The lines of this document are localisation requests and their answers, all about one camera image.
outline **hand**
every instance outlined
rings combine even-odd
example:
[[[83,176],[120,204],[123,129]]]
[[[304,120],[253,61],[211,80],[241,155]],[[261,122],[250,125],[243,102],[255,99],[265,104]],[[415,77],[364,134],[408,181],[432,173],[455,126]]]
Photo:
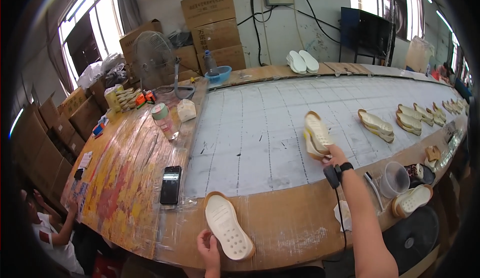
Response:
[[[329,151],[330,154],[332,155],[332,158],[330,161],[328,161],[325,165],[326,166],[335,166],[335,165],[342,165],[345,162],[348,162],[349,160],[345,157],[345,154],[343,153],[342,149],[337,147],[334,144],[326,145],[325,146]]]
[[[78,211],[78,203],[74,198],[71,198],[68,202],[68,213],[76,215]]]
[[[45,201],[43,201],[42,195],[39,193],[38,190],[33,190],[33,196],[35,197],[36,202],[43,207],[45,205]]]
[[[220,273],[220,253],[215,235],[207,229],[200,232],[197,236],[197,249],[205,262],[206,272],[218,271]]]

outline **phone screen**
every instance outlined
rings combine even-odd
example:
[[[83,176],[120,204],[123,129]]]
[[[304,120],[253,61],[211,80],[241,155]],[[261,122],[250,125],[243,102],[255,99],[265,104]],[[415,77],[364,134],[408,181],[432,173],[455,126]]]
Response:
[[[162,190],[160,192],[161,204],[178,204],[181,178],[182,168],[180,166],[165,167]]]

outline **water bottle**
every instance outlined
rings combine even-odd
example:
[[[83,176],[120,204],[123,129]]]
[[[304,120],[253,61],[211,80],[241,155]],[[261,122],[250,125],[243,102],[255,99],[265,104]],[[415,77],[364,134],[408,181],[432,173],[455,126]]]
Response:
[[[217,67],[217,63],[210,54],[209,50],[205,51],[205,68],[207,69],[207,73],[210,77],[219,75],[219,68]]]

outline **white t-shirt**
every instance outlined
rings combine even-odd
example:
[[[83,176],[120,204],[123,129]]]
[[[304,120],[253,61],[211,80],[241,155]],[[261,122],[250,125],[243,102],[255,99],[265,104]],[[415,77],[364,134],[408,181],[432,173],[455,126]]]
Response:
[[[72,241],[69,240],[67,245],[64,246],[53,246],[52,245],[52,233],[58,233],[57,230],[50,224],[49,216],[40,212],[37,212],[38,217],[41,220],[40,224],[32,224],[33,232],[35,233],[40,246],[45,250],[45,252],[58,264],[62,265],[67,270],[83,274],[84,269],[80,265],[75,256],[75,248]],[[40,231],[48,235],[47,237],[40,238]]]

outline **blue plastic bowl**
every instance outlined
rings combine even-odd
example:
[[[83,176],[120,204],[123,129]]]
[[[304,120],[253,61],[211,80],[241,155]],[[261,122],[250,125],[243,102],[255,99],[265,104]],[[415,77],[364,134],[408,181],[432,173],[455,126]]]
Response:
[[[210,77],[208,73],[205,74],[205,77],[210,81],[212,84],[218,84],[225,82],[229,79],[230,73],[232,72],[232,68],[228,65],[219,66],[218,67],[219,75]]]

